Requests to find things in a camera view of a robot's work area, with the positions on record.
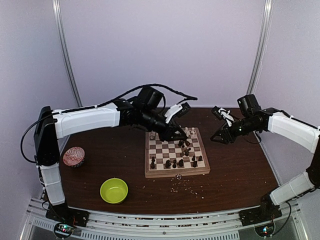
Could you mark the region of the dark queen piece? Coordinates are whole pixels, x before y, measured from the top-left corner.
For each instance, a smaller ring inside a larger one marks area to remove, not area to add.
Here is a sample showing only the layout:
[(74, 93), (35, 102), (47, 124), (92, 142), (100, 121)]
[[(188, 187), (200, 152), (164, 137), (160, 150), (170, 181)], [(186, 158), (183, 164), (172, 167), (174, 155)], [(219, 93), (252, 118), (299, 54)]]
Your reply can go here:
[(167, 161), (165, 162), (164, 167), (165, 167), (166, 169), (169, 169), (169, 168), (171, 167), (171, 161), (170, 161), (170, 160), (167, 160)]

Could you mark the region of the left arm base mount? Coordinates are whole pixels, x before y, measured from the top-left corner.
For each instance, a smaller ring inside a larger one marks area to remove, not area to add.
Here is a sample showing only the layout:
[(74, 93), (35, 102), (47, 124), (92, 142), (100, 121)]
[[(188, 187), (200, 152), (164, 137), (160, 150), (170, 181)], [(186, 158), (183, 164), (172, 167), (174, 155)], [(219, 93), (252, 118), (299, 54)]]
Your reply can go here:
[(86, 227), (89, 220), (89, 212), (84, 210), (69, 209), (64, 216), (58, 215), (53, 209), (49, 209), (45, 215), (47, 219), (54, 220), (53, 233), (60, 239), (70, 237), (78, 227)]

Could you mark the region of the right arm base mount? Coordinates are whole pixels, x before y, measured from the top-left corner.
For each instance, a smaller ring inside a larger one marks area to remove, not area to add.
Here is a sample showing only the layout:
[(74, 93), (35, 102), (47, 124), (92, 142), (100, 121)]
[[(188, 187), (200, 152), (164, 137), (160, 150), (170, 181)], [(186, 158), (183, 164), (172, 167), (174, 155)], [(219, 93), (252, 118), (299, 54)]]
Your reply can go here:
[(275, 232), (274, 220), (282, 217), (279, 207), (259, 206), (241, 210), (239, 218), (243, 227), (254, 226), (255, 233), (259, 237), (267, 238)]

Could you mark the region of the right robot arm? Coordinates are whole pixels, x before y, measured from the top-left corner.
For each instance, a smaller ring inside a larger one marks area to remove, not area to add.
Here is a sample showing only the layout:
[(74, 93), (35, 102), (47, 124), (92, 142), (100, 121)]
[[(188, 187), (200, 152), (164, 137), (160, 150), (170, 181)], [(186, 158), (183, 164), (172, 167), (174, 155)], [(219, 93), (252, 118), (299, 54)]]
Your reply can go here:
[(285, 137), (313, 155), (310, 166), (303, 173), (261, 198), (256, 216), (266, 221), (284, 202), (320, 187), (320, 129), (294, 118), (284, 110), (273, 107), (262, 109), (254, 94), (239, 98), (237, 103), (242, 119), (236, 119), (222, 107), (212, 108), (212, 114), (225, 121), (211, 136), (212, 142), (227, 145), (234, 143), (239, 136), (265, 131)]

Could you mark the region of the dark knight piece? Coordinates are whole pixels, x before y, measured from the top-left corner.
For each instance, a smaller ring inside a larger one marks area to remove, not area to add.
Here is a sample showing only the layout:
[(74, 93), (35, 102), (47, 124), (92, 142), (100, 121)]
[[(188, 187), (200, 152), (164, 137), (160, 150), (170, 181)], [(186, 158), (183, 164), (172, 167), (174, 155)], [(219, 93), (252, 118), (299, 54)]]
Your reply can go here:
[(193, 168), (196, 168), (197, 166), (198, 166), (198, 162), (197, 162), (196, 160), (193, 161), (193, 162), (192, 162), (192, 167), (193, 167)]

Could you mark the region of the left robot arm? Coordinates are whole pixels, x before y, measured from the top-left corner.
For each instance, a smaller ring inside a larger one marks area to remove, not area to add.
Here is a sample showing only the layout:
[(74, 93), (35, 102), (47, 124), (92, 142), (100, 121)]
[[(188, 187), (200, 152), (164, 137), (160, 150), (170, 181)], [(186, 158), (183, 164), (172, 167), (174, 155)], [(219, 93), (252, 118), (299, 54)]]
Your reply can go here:
[[(58, 140), (64, 137), (100, 128), (132, 126), (145, 132), (155, 132), (161, 141), (186, 140), (184, 130), (174, 120), (190, 109), (188, 101), (197, 97), (187, 95), (168, 86), (164, 88), (183, 100), (168, 110), (156, 109), (165, 95), (156, 89), (161, 84), (152, 83), (134, 87), (111, 100), (98, 105), (52, 110), (50, 106), (41, 109), (38, 120), (31, 124), (26, 132), (34, 128), (34, 159), (27, 162), (38, 167), (41, 184), (47, 194), (49, 209), (61, 222), (67, 222), (75, 216), (65, 199), (60, 175), (60, 149)], [(126, 94), (138, 90), (139, 93), (129, 99)]]

